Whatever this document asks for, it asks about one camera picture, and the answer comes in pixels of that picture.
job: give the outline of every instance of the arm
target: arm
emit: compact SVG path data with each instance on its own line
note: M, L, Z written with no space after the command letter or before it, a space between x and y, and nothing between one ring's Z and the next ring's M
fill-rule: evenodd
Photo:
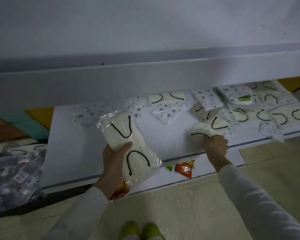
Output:
M223 136L204 138L208 159L218 172L219 182L240 213L252 238L300 239L300 224L228 161L225 157L227 144Z
M106 146L103 151L104 170L99 180L62 215L41 240L78 240L90 237L107 208L108 199L121 183L124 154L131 147L132 142L129 142L119 151L113 152L109 145Z

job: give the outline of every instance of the yellow-green shoe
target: yellow-green shoe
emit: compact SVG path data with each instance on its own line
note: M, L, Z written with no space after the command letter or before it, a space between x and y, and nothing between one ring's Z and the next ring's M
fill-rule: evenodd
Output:
M124 239L128 235L133 234L139 236L139 226L133 221L127 222L122 228L122 239Z
M154 223L147 223L143 227L143 231L142 231L143 239L148 240L149 238L153 238L156 236L162 237L162 234L161 234L159 228L157 227L157 225Z

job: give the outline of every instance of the tile floor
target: tile floor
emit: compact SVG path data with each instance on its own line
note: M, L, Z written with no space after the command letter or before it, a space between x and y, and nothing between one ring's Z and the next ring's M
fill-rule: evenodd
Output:
M300 137L240 152L247 162L240 169L300 222ZM79 198L1 218L0 239L40 238ZM130 220L155 222L166 239L251 239L215 174L112 202L90 239L118 239Z

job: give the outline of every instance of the hand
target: hand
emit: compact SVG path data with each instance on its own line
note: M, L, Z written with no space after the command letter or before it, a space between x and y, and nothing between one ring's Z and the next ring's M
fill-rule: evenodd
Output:
M217 150L223 156L226 156L227 151L229 149L228 143L229 141L225 139L224 136L215 135L209 137L207 135L204 135L202 145L206 152L209 150Z
M113 192L119 186L122 180L122 167L124 164L124 154L132 147L132 142L128 142L118 151L114 152L107 145L102 153L103 173L99 180L93 184L100 189L107 199L110 199Z

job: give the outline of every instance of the white sleeve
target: white sleeve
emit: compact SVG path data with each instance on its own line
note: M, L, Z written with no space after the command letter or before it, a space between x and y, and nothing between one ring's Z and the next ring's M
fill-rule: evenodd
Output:
M89 188L41 240L88 239L107 205L108 200L100 189Z
M254 240L300 239L296 219L236 166L224 166L218 178Z

